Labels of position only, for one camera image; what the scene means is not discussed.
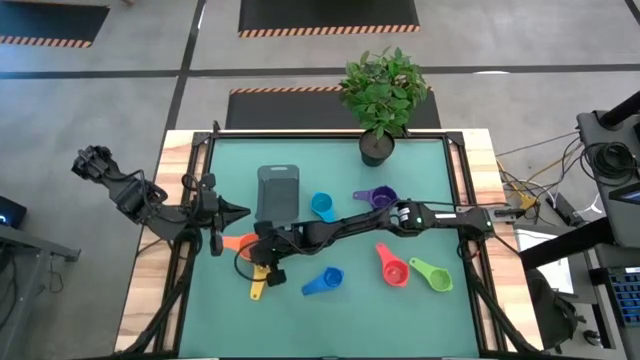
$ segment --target green leaves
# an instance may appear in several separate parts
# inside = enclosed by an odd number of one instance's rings
[[[365,51],[364,54],[360,57],[360,65],[364,66],[367,63],[367,59],[369,58],[369,50]]]
[[[395,97],[397,97],[398,99],[406,99],[407,98],[407,92],[401,87],[394,87],[393,88],[393,95],[395,95]]]
[[[393,108],[395,108],[397,110],[404,110],[404,109],[408,108],[409,105],[411,105],[411,103],[408,100],[393,99],[391,101],[391,106],[393,106]]]
[[[363,129],[374,131],[379,139],[384,132],[403,133],[411,111],[425,100],[427,85],[420,67],[396,48],[387,47],[381,55],[366,51],[359,63],[348,62],[347,78],[340,82],[340,100],[360,120]]]

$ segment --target green measuring cup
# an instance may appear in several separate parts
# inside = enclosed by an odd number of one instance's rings
[[[429,265],[415,257],[409,259],[409,265],[427,279],[433,290],[444,292],[453,289],[453,280],[447,269]]]

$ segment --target concrete floor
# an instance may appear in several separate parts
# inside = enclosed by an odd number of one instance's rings
[[[68,2],[111,5],[93,47],[0,45],[0,73],[180,68],[197,0],[136,0],[132,8],[119,0]],[[623,0],[416,0],[419,33],[264,39],[237,37],[239,4],[207,3],[192,69],[338,67],[388,44],[423,66],[640,64],[640,26]],[[578,113],[610,108],[640,84],[640,72],[425,77],[443,128],[489,128],[497,153],[571,132]],[[323,86],[339,79],[190,78],[176,127],[224,124],[232,88]],[[29,208],[25,230],[83,249],[78,263],[58,264],[65,290],[38,298],[27,359],[112,351],[140,228],[114,209],[106,190],[69,169],[79,148],[102,144],[114,150],[122,169],[143,168],[152,177],[175,85],[175,78],[0,80],[0,195]],[[501,160],[524,178],[559,158],[571,139]],[[553,182],[558,171],[536,180]],[[596,194],[578,169],[560,190],[578,209]],[[548,210],[543,214],[558,221]]]

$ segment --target black floor mat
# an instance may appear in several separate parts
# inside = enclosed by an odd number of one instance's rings
[[[0,1],[0,44],[87,48],[107,6]]]
[[[413,0],[242,0],[241,37],[420,30]]]
[[[229,97],[227,129],[358,129],[339,99],[339,86],[235,89]],[[410,129],[440,129],[435,95],[413,110]]]

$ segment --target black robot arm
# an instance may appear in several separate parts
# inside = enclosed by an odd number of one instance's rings
[[[254,231],[259,239],[250,250],[251,262],[269,267],[267,284],[286,281],[281,259],[295,254],[313,255],[338,239],[373,230],[387,230],[399,237],[415,237],[432,228],[458,229],[463,238],[474,240],[493,233],[487,209],[472,207],[464,212],[429,209],[419,201],[400,200],[385,208],[355,215],[332,223],[308,221],[274,228],[269,221],[258,222]]]
[[[79,150],[71,171],[85,180],[104,185],[121,213],[132,222],[147,226],[162,239],[175,240],[189,228],[210,228],[210,248],[214,256],[222,253],[224,228],[250,213],[249,209],[230,204],[213,191],[216,185],[213,174],[204,175],[200,181],[193,176],[183,176],[183,185],[194,190],[197,196],[188,204],[164,205],[168,197],[164,190],[146,180],[142,170],[131,174],[120,172],[111,151],[102,146]]]

